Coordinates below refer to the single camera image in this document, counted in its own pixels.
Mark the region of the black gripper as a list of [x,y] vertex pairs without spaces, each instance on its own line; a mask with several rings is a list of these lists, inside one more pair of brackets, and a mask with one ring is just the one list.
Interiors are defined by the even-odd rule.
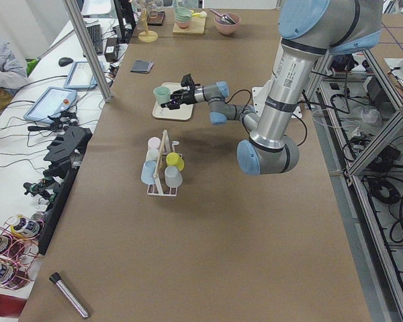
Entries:
[[190,105],[195,103],[194,88],[185,87],[184,89],[179,89],[173,91],[170,94],[170,101],[166,103],[161,103],[160,106],[163,109],[176,110],[182,104]]

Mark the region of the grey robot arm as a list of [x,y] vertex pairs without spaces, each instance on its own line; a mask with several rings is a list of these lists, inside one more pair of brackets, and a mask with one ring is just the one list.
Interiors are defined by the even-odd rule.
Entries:
[[285,135],[314,63],[374,47],[380,39],[382,1],[286,1],[279,14],[283,53],[260,116],[245,113],[249,138],[237,147],[240,169],[250,175],[283,173],[299,150]]
[[182,89],[171,93],[168,102],[161,103],[162,108],[173,110],[179,109],[183,104],[207,102],[212,125],[223,125],[227,121],[240,121],[248,133],[258,126],[260,117],[252,105],[248,103],[235,105],[226,102],[226,98],[229,96],[229,88],[225,81],[201,86],[193,81],[183,80],[181,86]]

